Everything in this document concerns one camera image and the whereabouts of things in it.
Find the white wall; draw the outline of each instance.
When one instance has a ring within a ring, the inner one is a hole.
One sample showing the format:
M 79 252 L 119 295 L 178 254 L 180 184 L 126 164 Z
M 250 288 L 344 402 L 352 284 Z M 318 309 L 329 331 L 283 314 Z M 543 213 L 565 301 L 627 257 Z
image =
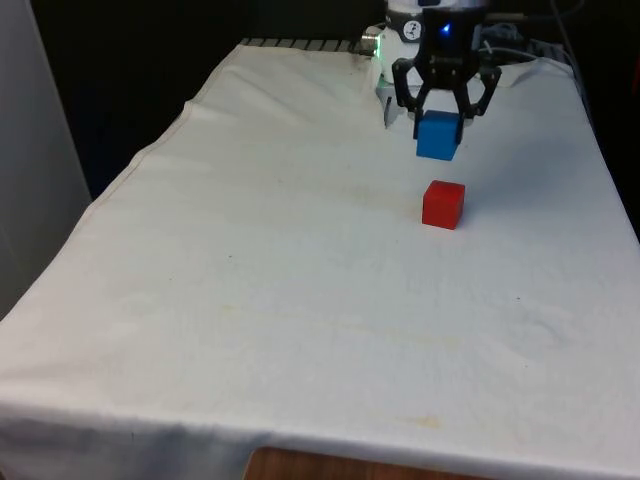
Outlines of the white wall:
M 0 319 L 89 195 L 28 0 L 0 0 Z

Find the white cloth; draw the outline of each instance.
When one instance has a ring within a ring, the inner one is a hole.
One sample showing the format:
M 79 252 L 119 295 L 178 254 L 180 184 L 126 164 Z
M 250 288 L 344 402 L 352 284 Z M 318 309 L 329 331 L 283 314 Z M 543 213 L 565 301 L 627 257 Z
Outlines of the white cloth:
M 640 477 L 640 249 L 573 80 L 500 89 L 449 163 L 367 72 L 239 47 L 87 211 L 0 323 L 9 480 L 237 480 L 263 445 Z

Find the black background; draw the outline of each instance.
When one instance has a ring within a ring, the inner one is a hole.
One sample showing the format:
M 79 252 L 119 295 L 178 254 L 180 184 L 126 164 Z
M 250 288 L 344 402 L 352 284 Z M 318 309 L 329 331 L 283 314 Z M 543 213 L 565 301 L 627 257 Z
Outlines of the black background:
M 562 9 L 575 1 L 559 0 Z M 383 18 L 382 0 L 33 0 L 91 193 L 156 140 L 243 37 L 356 38 Z M 496 0 L 497 11 L 550 13 L 546 0 Z M 568 29 L 609 169 L 640 233 L 632 177 L 640 160 L 640 2 L 588 0 Z M 522 30 L 558 41 L 552 22 Z

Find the cube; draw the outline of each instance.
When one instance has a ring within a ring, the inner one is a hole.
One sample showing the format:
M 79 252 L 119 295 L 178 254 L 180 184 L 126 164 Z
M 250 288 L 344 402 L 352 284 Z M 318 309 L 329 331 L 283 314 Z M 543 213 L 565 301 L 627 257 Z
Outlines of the cube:
M 458 149 L 457 133 L 460 117 L 456 113 L 427 111 L 418 124 L 419 157 L 453 160 Z
M 465 186 L 457 183 L 431 183 L 424 194 L 422 223 L 455 230 L 462 217 Z

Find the cable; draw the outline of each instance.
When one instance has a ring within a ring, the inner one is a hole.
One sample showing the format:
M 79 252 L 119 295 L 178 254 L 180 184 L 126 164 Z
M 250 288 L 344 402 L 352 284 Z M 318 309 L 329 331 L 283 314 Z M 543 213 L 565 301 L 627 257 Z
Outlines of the cable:
M 546 62 L 550 65 L 553 65 L 554 67 L 558 68 L 559 70 L 562 70 L 564 73 L 568 74 L 568 75 L 572 75 L 573 76 L 573 72 L 567 70 L 565 67 L 567 65 L 564 65 L 563 63 L 558 63 L 555 60 L 552 60 L 550 58 L 546 58 L 546 57 L 539 57 L 537 55 L 534 55 L 533 53 L 528 53 L 528 52 L 521 52 L 520 50 L 515 50 L 513 48 L 503 48 L 503 47 L 490 47 L 490 49 L 487 48 L 481 48 L 478 50 L 479 52 L 487 52 L 487 53 L 492 53 L 492 52 L 498 52 L 498 53 L 509 53 L 511 55 L 520 57 L 520 58 L 526 58 L 527 60 L 541 60 L 543 62 Z
M 579 13 L 586 5 L 587 5 L 587 0 L 579 0 L 578 3 L 573 8 L 570 8 L 569 10 L 562 13 L 558 12 L 558 14 L 560 15 L 560 18 L 566 19 L 566 18 L 572 17 L 576 13 Z M 555 12 L 553 13 L 553 15 L 528 15 L 527 16 L 527 20 L 531 22 L 552 22 L 556 20 L 556 18 L 557 16 Z
M 563 19 L 572 17 L 573 15 L 582 11 L 582 9 L 587 5 L 587 0 L 579 0 L 575 7 L 562 12 L 560 17 Z M 487 15 L 488 22 L 510 22 L 510 23 L 521 23 L 521 22 L 553 22 L 556 20 L 555 15 L 527 15 L 524 13 L 505 13 L 505 12 L 497 12 L 490 13 Z
M 640 55 L 638 55 L 638 64 L 636 65 L 636 74 L 633 78 L 633 83 L 631 84 L 631 93 L 636 95 L 640 90 Z
M 578 57 L 576 57 L 575 52 L 573 51 L 573 45 L 571 45 L 571 40 L 569 39 L 569 34 L 567 33 L 567 29 L 564 26 L 564 21 L 562 20 L 562 15 L 560 14 L 560 10 L 558 9 L 558 4 L 556 0 L 549 0 L 551 5 L 551 10 L 553 11 L 553 15 L 556 18 L 556 23 L 558 24 L 558 28 L 560 29 L 560 33 L 562 35 L 562 39 L 564 40 L 565 46 L 569 52 L 571 57 L 573 72 L 576 77 L 576 81 L 582 87 L 582 103 L 584 104 L 585 112 L 587 113 L 587 117 L 589 118 L 589 122 L 593 125 L 593 117 L 591 116 L 591 108 L 589 107 L 589 99 L 587 97 L 587 91 L 585 89 L 585 83 L 582 77 L 582 72 L 580 70 L 580 66 L 578 65 Z

